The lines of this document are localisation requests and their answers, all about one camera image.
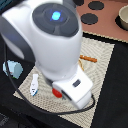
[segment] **table surface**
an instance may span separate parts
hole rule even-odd
[[[91,128],[127,128],[128,44],[89,34],[84,34],[84,37],[115,44]],[[4,63],[3,48],[4,41],[0,37],[0,104],[29,115],[53,128],[80,128],[59,116],[39,113],[23,100],[13,96],[15,89],[2,69]],[[17,58],[10,50],[8,50],[7,60],[20,62],[24,69],[20,78],[14,80],[19,87],[34,65]]]
[[[93,25],[82,23],[83,31],[85,33],[92,33],[94,35],[109,39],[128,42],[128,31],[120,28],[115,22],[117,16],[119,15],[119,10],[123,6],[128,5],[128,3],[104,0],[102,1],[104,3],[104,8],[102,10],[91,10],[88,7],[90,2],[92,2],[92,0],[85,0],[82,6],[77,7],[77,12],[79,13],[80,17],[86,13],[95,14],[98,17],[98,22]]]

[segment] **round black coaster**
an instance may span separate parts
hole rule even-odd
[[[121,21],[120,21],[120,17],[119,17],[119,16],[116,17],[115,22],[116,22],[116,24],[117,24],[121,29],[123,29],[123,30],[125,30],[125,31],[128,31],[128,30],[126,30],[125,28],[122,27]]]
[[[86,14],[83,14],[83,15],[81,16],[81,21],[82,21],[84,24],[91,25],[91,24],[95,24],[95,23],[98,22],[98,17],[97,17],[95,14],[86,13]]]
[[[92,10],[102,10],[104,8],[104,4],[100,1],[92,1],[88,4],[88,7]]]

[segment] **wooden stick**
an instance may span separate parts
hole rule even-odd
[[[80,59],[88,60],[88,61],[91,61],[91,62],[94,62],[94,63],[97,62],[97,59],[87,57],[87,56],[83,56],[83,55],[80,55]]]

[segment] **woven placemat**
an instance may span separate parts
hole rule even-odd
[[[95,96],[96,104],[89,111],[71,115],[61,115],[60,117],[83,128],[90,128],[113,48],[114,44],[83,37],[81,55],[97,59],[96,63],[81,59],[84,72],[94,83],[91,91]],[[30,95],[29,90],[33,74],[36,73],[39,74],[39,91],[33,97]],[[31,103],[49,112],[66,112],[76,110],[68,100],[58,99],[52,94],[51,87],[45,83],[43,75],[36,67],[34,67],[28,74],[19,89]],[[14,93],[14,96],[21,98],[17,92]]]

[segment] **blue light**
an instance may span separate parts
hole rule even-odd
[[[61,13],[60,12],[54,12],[52,15],[53,20],[59,20]]]

